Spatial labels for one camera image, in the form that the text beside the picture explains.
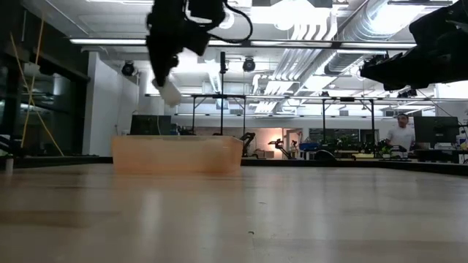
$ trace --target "pipe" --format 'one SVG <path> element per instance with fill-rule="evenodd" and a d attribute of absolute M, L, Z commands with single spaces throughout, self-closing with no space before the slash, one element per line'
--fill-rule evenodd
<path fill-rule="evenodd" d="M 355 17 L 342 29 L 342 32 L 336 35 L 336 40 L 356 42 L 388 40 L 407 26 L 424 8 L 407 7 L 402 12 L 401 9 L 395 7 L 397 6 L 388 5 L 388 0 L 369 0 L 356 12 Z M 388 23 L 387 21 L 391 18 L 395 18 L 396 20 Z M 335 50 L 323 50 L 312 64 L 310 70 L 307 71 L 306 76 L 308 76 L 309 80 L 316 73 L 325 73 L 338 77 L 338 75 L 361 59 L 362 56 L 363 54 L 342 54 L 337 53 Z M 331 80 L 333 78 L 329 80 L 323 79 L 323 81 L 317 79 L 317 81 L 304 82 L 309 82 L 311 85 L 320 83 L 320 85 L 323 85 L 320 88 L 323 88 L 327 85 L 325 82 Z"/>
<path fill-rule="evenodd" d="M 336 34 L 337 28 L 338 28 L 338 21 L 336 20 L 336 13 L 332 12 L 330 15 L 330 19 L 320 25 L 320 30 L 317 36 L 315 37 L 315 40 L 333 39 L 333 37 Z M 307 50 L 307 54 L 304 56 L 306 61 L 302 63 L 302 67 L 294 72 L 294 76 L 292 77 L 294 80 L 298 80 L 299 77 L 307 70 L 307 68 L 310 67 L 310 64 L 320 54 L 320 50 Z"/>
<path fill-rule="evenodd" d="M 301 25 L 301 30 L 299 33 L 299 39 L 303 40 L 310 40 L 306 39 L 305 37 L 308 36 L 307 34 L 311 29 L 307 30 L 308 26 L 307 25 Z M 291 55 L 290 61 L 286 64 L 286 66 L 283 68 L 283 70 L 279 73 L 280 79 L 287 80 L 287 73 L 291 69 L 292 66 L 294 66 L 294 63 L 300 58 L 300 54 L 302 54 L 302 50 L 292 50 L 293 53 Z"/>
<path fill-rule="evenodd" d="M 310 24 L 309 25 L 309 31 L 307 33 L 307 35 L 304 37 L 305 40 L 312 40 L 314 38 L 314 35 L 317 33 L 317 27 L 320 27 L 320 25 L 315 25 L 315 24 Z M 298 68 L 302 67 L 303 66 L 303 63 L 305 62 L 305 60 L 307 59 L 307 57 L 309 56 L 308 55 L 308 52 L 309 50 L 299 50 L 298 51 L 298 63 L 296 63 L 295 65 L 291 65 L 291 68 L 287 71 L 287 79 L 288 80 L 292 80 L 293 79 L 293 72 L 294 71 L 297 71 Z"/>
<path fill-rule="evenodd" d="M 291 40 L 297 40 L 298 35 L 299 35 L 299 29 L 300 29 L 299 24 L 295 24 L 294 25 L 294 31 L 292 32 Z M 276 69 L 275 69 L 275 71 L 274 71 L 274 73 L 272 75 L 272 78 L 274 80 L 277 79 L 279 71 L 282 70 L 282 68 L 284 67 L 284 64 L 286 63 L 286 60 L 289 59 L 290 51 L 291 51 L 291 49 L 286 49 L 283 52 L 283 56 L 281 57 L 281 60 L 279 61 L 278 65 L 276 66 Z"/>

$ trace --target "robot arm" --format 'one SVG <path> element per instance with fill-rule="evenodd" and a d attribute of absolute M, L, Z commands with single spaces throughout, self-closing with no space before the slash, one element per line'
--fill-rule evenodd
<path fill-rule="evenodd" d="M 229 41 L 208 33 L 224 20 L 224 6 L 243 15 L 251 26 L 250 34 L 236 42 L 250 38 L 252 22 L 249 17 L 232 8 L 227 0 L 154 0 L 153 9 L 146 20 L 149 30 L 146 46 L 157 86 L 165 87 L 170 70 L 178 65 L 177 54 L 182 52 L 184 47 L 202 56 L 210 38 Z M 186 11 L 190 11 L 194 18 L 203 18 L 211 22 L 194 22 L 189 19 Z"/>
<path fill-rule="evenodd" d="M 406 85 L 426 88 L 431 83 L 468 80 L 467 0 L 429 13 L 409 25 L 416 46 L 392 58 L 374 57 L 361 76 L 384 84 L 386 91 Z"/>

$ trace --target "computer screen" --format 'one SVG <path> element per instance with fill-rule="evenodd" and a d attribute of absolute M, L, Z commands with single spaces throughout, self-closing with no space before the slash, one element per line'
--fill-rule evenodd
<path fill-rule="evenodd" d="M 455 143 L 460 134 L 457 117 L 414 117 L 416 142 Z"/>
<path fill-rule="evenodd" d="M 170 135 L 170 116 L 133 115 L 130 135 Z"/>

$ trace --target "translucent container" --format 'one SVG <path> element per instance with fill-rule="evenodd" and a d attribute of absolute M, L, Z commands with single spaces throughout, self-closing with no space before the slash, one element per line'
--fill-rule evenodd
<path fill-rule="evenodd" d="M 231 173 L 241 168 L 243 143 L 228 136 L 116 136 L 116 173 Z"/>

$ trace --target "fluorescent light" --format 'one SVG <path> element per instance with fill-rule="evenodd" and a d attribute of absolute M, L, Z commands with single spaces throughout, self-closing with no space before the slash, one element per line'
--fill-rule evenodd
<path fill-rule="evenodd" d="M 146 45 L 145 39 L 70 39 L 76 45 Z"/>
<path fill-rule="evenodd" d="M 153 0 L 86 0 L 88 2 L 97 2 L 97 3 L 115 3 L 115 4 L 144 4 L 152 5 Z"/>
<path fill-rule="evenodd" d="M 241 44 L 240 43 L 227 43 L 222 40 L 210 40 L 208 45 L 214 46 L 214 47 L 219 47 L 219 46 L 225 47 L 225 46 L 239 46 Z"/>
<path fill-rule="evenodd" d="M 291 99 L 331 99 L 330 97 L 317 97 L 317 96 L 291 96 Z"/>
<path fill-rule="evenodd" d="M 288 48 L 330 48 L 331 42 L 323 41 L 264 41 L 264 40 L 254 40 L 251 41 L 251 47 L 288 47 Z"/>
<path fill-rule="evenodd" d="M 247 99 L 285 99 L 286 96 L 247 95 Z"/>
<path fill-rule="evenodd" d="M 70 42 L 76 45 L 108 45 L 108 46 L 138 46 L 146 45 L 146 39 L 100 39 L 100 38 L 81 38 L 70 39 Z M 374 53 L 371 50 L 408 50 L 416 46 L 413 43 L 395 43 L 395 42 L 337 42 L 338 53 Z M 210 47 L 277 47 L 277 48 L 317 48 L 330 49 L 332 42 L 326 41 L 265 41 L 253 40 L 246 44 L 233 44 L 221 40 L 210 40 Z"/>
<path fill-rule="evenodd" d="M 369 49 L 380 49 L 380 50 L 408 50 L 415 47 L 415 43 L 395 43 L 395 42 L 345 42 L 342 43 L 340 48 L 369 48 Z"/>
<path fill-rule="evenodd" d="M 336 50 L 338 54 L 375 54 L 375 55 L 385 55 L 387 51 L 385 50 Z"/>

